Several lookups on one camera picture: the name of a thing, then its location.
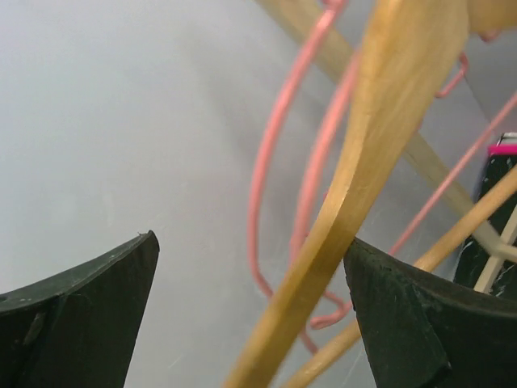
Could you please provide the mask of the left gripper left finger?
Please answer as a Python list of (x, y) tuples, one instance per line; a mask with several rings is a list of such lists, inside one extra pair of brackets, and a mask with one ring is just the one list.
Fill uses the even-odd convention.
[(160, 246), (149, 231), (1, 296), (3, 387), (122, 387)]

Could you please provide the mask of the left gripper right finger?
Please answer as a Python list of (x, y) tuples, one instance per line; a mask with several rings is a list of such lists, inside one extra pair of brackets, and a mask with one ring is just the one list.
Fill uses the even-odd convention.
[(379, 387), (514, 387), (516, 303), (394, 259), (356, 238), (343, 258)]

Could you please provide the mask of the pink curved wire hanger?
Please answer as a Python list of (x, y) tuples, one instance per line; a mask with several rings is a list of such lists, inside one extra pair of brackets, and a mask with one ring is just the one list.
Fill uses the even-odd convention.
[[(298, 62), (296, 66), (293, 67), (292, 71), (292, 81), (293, 87), (297, 87), (299, 81), (303, 77), (305, 73), (305, 65), (308, 65), (309, 54), (305, 56), (301, 56), (300, 68), (298, 69)], [(449, 84), (447, 84), (444, 89), (438, 91), (435, 94), (436, 98), (444, 97), (449, 91), (460, 81), (461, 78), (464, 77), (465, 72), (468, 68), (468, 60), (464, 53), (460, 54), (460, 61), (464, 63), (461, 65), (460, 72), (454, 77)], [(305, 171), (305, 175), (303, 178), (303, 182), (301, 185), (301, 191), (298, 200), (298, 206), (296, 211), (296, 217), (292, 232), (291, 238), (291, 253), (290, 253), (290, 262), (294, 263), (294, 260), (298, 254), (298, 251), (301, 249), (301, 246), (305, 240), (305, 228), (309, 223), (309, 217), (313, 210), (313, 205), (315, 201), (316, 191), (319, 184), (319, 180), (321, 177), (322, 169), (326, 164), (327, 156), (329, 153), (331, 142), (334, 140), (334, 136), (339, 125), (339, 122), (342, 119), (344, 112), (347, 109), (348, 101), (351, 96), (351, 92), (353, 91), (355, 80), (357, 77), (357, 69), (359, 64), (359, 50), (356, 50), (352, 56), (351, 60), (347, 66), (347, 69), (344, 71), (341, 81), (336, 89), (334, 94), (334, 98), (331, 102), (331, 107), (326, 113), (322, 127), (319, 130), (316, 144), (313, 147), (313, 151), (311, 153), (308, 166)], [(401, 234), (399, 239), (395, 242), (391, 249), (391, 253), (394, 254), (398, 251), (399, 248), (403, 246), (406, 240), (412, 235), (412, 233), (416, 230), (419, 224), (422, 222), (424, 217), (429, 213), (431, 208), (437, 203), (437, 201), (448, 195), (449, 199), (454, 199), (453, 194), (457, 196), (460, 195), (459, 188), (453, 187), (454, 179), (459, 175), (459, 173), (465, 168), (470, 159), (474, 156), (474, 154), (481, 148), (483, 143), (491, 136), (492, 132), (506, 119), (506, 116), (516, 108), (516, 91), (515, 93), (507, 100), (505, 105), (500, 109), (497, 115), (492, 119), (488, 127), (484, 130), (484, 132), (480, 135), (480, 137), (471, 145), (471, 147), (466, 151), (464, 156), (457, 162), (454, 168), (449, 171), (447, 170), (447, 174), (444, 175), (439, 181), (439, 186), (435, 189), (435, 192), (432, 194), (427, 203), (421, 208), (419, 213), (414, 216), (414, 219), (411, 223), (406, 227), (405, 231)], [(424, 151), (425, 148), (429, 148), (426, 152), (430, 154), (432, 148), (426, 145), (427, 143), (424, 140), (417, 141), (411, 140), (409, 143), (410, 150), (416, 152), (417, 156), (425, 156)], [(503, 240), (499, 234), (497, 234), (492, 228), (489, 227), (488, 222), (482, 222), (481, 225), (474, 231), (474, 238), (494, 257), (498, 259), (505, 259), (506, 256), (502, 255), (502, 247), (509, 244), (510, 240)], [(333, 293), (324, 292), (323, 296), (333, 302), (337, 306), (337, 310), (331, 314), (321, 317), (316, 317), (310, 322), (310, 326), (314, 330), (320, 330), (322, 328), (334, 325), (343, 319), (351, 308), (351, 302), (345, 304), (342, 299), (336, 297)], [(303, 329), (300, 334), (300, 338), (304, 344), (304, 346), (309, 350), (309, 352), (315, 355), (318, 352), (318, 348), (316, 344), (310, 339), (307, 335), (306, 330)]]

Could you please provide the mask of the wooden hanger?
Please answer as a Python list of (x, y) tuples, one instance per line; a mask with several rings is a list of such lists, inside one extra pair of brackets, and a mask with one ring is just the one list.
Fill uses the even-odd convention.
[(379, 1), (365, 29), (354, 89), (341, 86), (324, 127), (349, 103), (334, 178), (296, 262), (246, 343), (227, 387), (265, 387), (275, 376), (414, 135), (470, 33), (516, 25), (513, 1)]

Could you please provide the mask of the pink wavy wire hanger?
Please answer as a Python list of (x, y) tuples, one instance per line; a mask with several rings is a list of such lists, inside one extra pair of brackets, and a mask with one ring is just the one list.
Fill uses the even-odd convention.
[[(301, 84), (306, 71), (317, 54), (330, 27), (337, 19), (340, 12), (346, 6), (346, 1), (326, 1), (326, 9), (317, 18), (314, 24), (309, 26), (309, 36), (301, 47), (299, 54), (294, 61), (292, 68), (279, 92), (275, 106), (271, 110), (264, 130), (263, 139), (255, 159), (254, 172), (250, 186), (250, 199), (247, 216), (247, 244), (248, 260), (251, 274), (255, 283), (263, 294), (270, 298), (273, 295), (271, 286), (268, 284), (259, 269), (259, 214), (262, 203), (263, 189), (266, 182), (267, 170), (270, 166), (275, 144), (278, 140), (280, 130), (287, 117), (295, 94)], [(317, 182), (321, 175), (330, 143), (335, 135), (334, 129), (322, 129), (318, 134), (317, 144), (313, 152), (310, 166), (307, 168), (304, 183), (302, 184), (298, 210), (296, 214), (295, 227), (292, 232), (292, 246), (290, 260), (296, 258), (297, 250), (305, 238), (305, 228), (309, 222), (312, 211)]]

